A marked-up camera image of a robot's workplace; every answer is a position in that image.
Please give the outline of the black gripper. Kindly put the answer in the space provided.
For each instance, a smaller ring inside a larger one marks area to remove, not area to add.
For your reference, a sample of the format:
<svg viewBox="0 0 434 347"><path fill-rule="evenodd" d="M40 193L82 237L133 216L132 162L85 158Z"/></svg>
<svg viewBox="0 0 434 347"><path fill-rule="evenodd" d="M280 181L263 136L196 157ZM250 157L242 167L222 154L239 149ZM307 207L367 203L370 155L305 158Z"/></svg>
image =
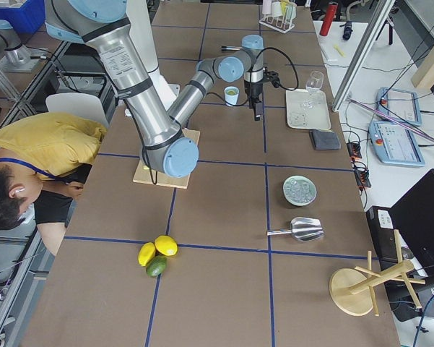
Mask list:
<svg viewBox="0 0 434 347"><path fill-rule="evenodd" d="M248 99L249 108L253 109L254 121L258 121L264 114L263 103L260 100L260 94L263 93L263 82L244 82L244 90Z"/></svg>

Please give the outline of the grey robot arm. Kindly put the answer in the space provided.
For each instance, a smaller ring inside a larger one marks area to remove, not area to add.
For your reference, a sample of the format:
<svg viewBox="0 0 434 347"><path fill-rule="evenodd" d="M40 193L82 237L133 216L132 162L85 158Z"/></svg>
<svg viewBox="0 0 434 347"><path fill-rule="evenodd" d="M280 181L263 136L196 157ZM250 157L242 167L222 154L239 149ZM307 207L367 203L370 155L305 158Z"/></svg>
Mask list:
<svg viewBox="0 0 434 347"><path fill-rule="evenodd" d="M23 66L31 60L29 48L22 43L12 25L6 20L0 20L0 54L2 53L15 67Z"/></svg>
<svg viewBox="0 0 434 347"><path fill-rule="evenodd" d="M197 144L182 131L217 79L243 78L249 103L261 115L264 48L259 35L247 35L229 56L205 59L177 93L160 74L145 1L46 1L45 26L56 39L95 49L125 102L142 140L141 157L152 170L188 176L199 159Z"/></svg>

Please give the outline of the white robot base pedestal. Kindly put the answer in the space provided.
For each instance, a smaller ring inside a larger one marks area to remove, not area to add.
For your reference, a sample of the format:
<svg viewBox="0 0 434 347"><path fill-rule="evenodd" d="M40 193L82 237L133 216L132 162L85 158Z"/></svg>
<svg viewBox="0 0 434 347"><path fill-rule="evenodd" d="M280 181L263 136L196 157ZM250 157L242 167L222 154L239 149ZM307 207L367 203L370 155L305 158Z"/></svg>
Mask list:
<svg viewBox="0 0 434 347"><path fill-rule="evenodd" d="M130 38L152 79L162 104L168 110L177 95L173 91L173 85L170 86L160 72L147 2L145 0L128 0L126 2L126 15L131 23Z"/></svg>

